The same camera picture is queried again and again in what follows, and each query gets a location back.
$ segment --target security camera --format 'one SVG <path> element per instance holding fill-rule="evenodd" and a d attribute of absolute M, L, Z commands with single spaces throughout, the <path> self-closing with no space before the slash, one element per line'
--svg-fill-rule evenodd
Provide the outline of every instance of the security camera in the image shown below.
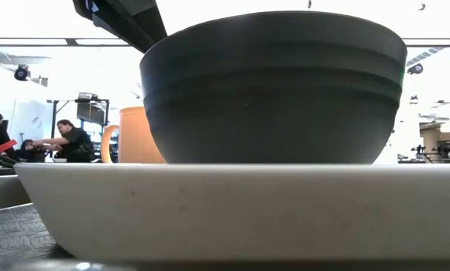
<path fill-rule="evenodd" d="M 28 68 L 27 65 L 18 65 L 17 70 L 14 72 L 14 78 L 18 81 L 29 81 L 31 79 L 31 72 Z"/>
<path fill-rule="evenodd" d="M 419 75 L 424 71 L 424 67 L 421 65 L 421 63 L 412 66 L 407 70 L 407 73 L 410 75 Z"/>

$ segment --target red object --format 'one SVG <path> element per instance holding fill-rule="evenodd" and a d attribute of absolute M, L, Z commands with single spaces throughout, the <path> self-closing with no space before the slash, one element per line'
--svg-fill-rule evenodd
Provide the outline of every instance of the red object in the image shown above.
<path fill-rule="evenodd" d="M 16 140 L 11 140 L 8 141 L 4 144 L 0 145 L 0 154 L 2 154 L 3 152 L 5 152 L 7 149 L 14 147 L 14 145 L 17 145 Z"/>

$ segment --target mug handle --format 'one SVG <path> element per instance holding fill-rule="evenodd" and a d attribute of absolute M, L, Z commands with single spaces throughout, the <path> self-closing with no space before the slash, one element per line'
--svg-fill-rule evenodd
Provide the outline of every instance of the mug handle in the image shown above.
<path fill-rule="evenodd" d="M 102 160 L 103 163 L 113 163 L 111 161 L 110 156 L 110 140 L 111 135 L 114 131 L 119 129 L 120 127 L 118 125 L 110 125 L 105 127 L 105 130 L 103 131 L 103 137 L 102 137 Z"/>

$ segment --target mug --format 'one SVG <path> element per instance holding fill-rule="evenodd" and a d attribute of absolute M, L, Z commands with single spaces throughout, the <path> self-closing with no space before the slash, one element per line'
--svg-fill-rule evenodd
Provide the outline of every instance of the mug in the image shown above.
<path fill-rule="evenodd" d="M 144 107 L 120 110 L 120 125 L 105 127 L 102 138 L 103 163 L 112 163 L 110 157 L 111 134 L 120 130 L 118 160 L 120 163 L 166 163 L 150 132 Z"/>

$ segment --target dark gray bowl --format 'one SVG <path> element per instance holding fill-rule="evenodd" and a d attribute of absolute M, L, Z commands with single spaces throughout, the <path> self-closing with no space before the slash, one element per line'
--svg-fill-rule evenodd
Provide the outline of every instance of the dark gray bowl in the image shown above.
<path fill-rule="evenodd" d="M 367 20 L 307 11 L 214 20 L 140 64 L 168 163 L 372 163 L 399 107 L 406 45 Z"/>

